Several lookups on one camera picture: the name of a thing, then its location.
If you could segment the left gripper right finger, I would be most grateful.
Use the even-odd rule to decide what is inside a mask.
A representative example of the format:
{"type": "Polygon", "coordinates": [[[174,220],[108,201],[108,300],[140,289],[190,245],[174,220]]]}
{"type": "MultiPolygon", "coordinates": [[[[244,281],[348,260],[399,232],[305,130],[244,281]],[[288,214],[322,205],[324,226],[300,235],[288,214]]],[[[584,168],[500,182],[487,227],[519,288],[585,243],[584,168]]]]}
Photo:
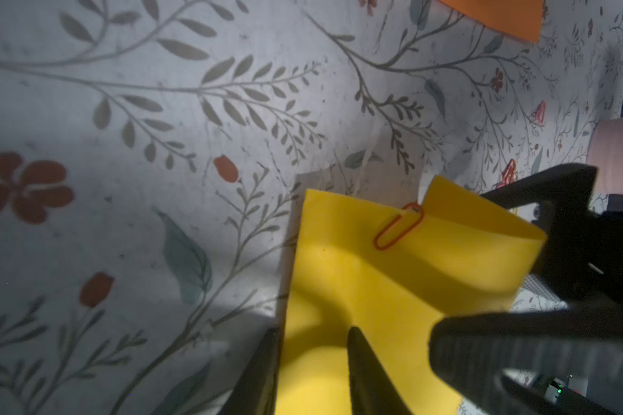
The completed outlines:
{"type": "Polygon", "coordinates": [[[349,330],[347,351],[353,414],[412,414],[358,327],[349,330]]]}

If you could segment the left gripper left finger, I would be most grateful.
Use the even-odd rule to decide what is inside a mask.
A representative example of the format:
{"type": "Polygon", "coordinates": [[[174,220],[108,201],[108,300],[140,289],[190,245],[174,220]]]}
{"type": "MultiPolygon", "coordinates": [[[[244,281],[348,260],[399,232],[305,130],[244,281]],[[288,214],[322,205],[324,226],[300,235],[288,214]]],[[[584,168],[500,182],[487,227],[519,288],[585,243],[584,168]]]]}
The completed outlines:
{"type": "Polygon", "coordinates": [[[281,330],[269,329],[219,415],[272,415],[275,411],[280,364],[281,330]]]}

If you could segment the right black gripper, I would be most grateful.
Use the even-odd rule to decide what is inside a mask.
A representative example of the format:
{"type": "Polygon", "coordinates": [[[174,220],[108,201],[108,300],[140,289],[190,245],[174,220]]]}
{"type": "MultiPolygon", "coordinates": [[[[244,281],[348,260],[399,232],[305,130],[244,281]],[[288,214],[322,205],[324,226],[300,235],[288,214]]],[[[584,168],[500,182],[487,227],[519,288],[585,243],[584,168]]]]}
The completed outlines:
{"type": "MultiPolygon", "coordinates": [[[[567,303],[606,297],[623,304],[623,211],[589,211],[598,169],[560,164],[482,194],[513,209],[550,211],[539,278],[567,303]]],[[[429,341],[432,371],[489,414],[607,414],[569,390],[553,403],[507,370],[578,375],[623,385],[623,306],[448,317],[429,341]]]]}

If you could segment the yellow paper sheet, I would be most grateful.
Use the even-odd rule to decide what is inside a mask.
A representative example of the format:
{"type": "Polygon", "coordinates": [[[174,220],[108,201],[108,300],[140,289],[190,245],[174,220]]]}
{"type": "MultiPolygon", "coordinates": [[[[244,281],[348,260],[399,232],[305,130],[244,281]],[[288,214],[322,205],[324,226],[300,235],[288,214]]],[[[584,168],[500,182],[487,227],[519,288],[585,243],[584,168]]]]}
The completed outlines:
{"type": "Polygon", "coordinates": [[[415,414],[454,414],[427,344],[446,316],[506,311],[546,241],[532,223],[441,177],[425,219],[387,251],[375,235],[401,212],[347,195],[304,196],[278,373],[278,414],[348,414],[349,330],[358,327],[415,414]]]}

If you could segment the orange-red paperclip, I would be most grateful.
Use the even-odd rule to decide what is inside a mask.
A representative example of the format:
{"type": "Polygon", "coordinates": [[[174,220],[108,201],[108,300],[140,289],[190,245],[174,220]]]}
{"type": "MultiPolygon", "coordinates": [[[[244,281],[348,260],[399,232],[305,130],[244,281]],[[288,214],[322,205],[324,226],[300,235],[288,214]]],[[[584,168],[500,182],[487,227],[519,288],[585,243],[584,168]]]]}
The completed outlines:
{"type": "Polygon", "coordinates": [[[425,219],[425,209],[418,202],[406,204],[373,239],[377,251],[387,251],[415,230],[425,219]]]}

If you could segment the orange paper sheet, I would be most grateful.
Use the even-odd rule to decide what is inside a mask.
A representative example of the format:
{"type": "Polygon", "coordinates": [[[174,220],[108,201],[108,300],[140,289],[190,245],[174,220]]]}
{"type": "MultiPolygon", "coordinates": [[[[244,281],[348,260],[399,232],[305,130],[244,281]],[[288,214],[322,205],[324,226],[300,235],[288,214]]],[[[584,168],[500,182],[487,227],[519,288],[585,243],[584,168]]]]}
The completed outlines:
{"type": "Polygon", "coordinates": [[[503,34],[531,43],[540,39],[542,0],[441,0],[441,3],[503,34]]]}

